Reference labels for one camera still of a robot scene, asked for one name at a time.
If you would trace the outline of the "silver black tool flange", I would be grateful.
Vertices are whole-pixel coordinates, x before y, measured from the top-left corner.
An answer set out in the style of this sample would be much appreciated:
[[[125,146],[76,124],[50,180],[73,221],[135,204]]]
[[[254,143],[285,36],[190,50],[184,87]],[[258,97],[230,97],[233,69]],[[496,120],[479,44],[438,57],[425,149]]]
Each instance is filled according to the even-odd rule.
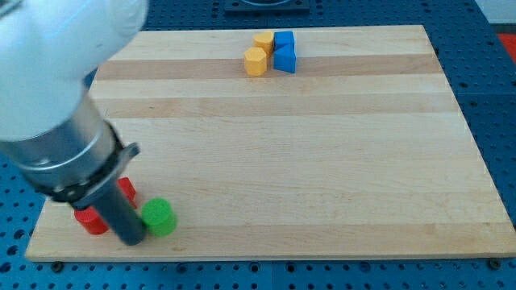
[[[117,182],[139,154],[139,146],[122,143],[88,94],[52,129],[19,141],[1,141],[1,153],[29,184],[54,201],[75,209],[131,209]]]

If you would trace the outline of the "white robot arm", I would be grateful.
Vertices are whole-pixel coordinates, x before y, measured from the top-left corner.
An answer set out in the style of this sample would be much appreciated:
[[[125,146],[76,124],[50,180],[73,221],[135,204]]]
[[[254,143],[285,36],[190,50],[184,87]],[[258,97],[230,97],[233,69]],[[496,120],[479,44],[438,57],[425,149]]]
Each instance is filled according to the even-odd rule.
[[[140,32],[146,0],[1,4],[1,152],[36,190],[93,208],[129,245],[144,223],[117,181],[139,153],[102,116],[85,78]]]

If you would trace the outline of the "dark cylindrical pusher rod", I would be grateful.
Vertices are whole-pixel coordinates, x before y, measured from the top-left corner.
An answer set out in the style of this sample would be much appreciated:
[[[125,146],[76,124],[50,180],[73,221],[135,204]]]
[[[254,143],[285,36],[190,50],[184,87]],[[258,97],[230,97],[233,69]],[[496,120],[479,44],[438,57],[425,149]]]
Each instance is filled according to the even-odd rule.
[[[85,197],[84,203],[97,211],[121,242],[134,246],[145,239],[147,231],[118,180],[115,177],[95,188],[94,192]]]

